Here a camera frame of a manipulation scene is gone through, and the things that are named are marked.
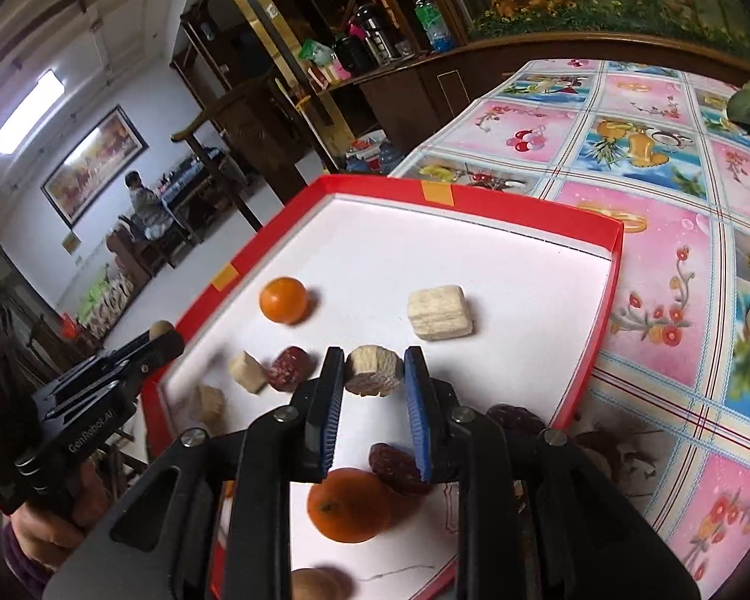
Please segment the person left hand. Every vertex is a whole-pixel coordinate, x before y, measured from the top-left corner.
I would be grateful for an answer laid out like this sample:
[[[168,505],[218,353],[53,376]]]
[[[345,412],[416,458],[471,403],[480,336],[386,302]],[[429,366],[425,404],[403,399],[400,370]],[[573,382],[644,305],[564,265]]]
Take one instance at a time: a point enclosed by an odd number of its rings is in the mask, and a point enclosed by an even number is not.
[[[25,502],[10,517],[21,551],[36,564],[56,572],[84,542],[109,510],[111,501],[96,466],[86,460],[79,469],[81,491],[70,518]]]

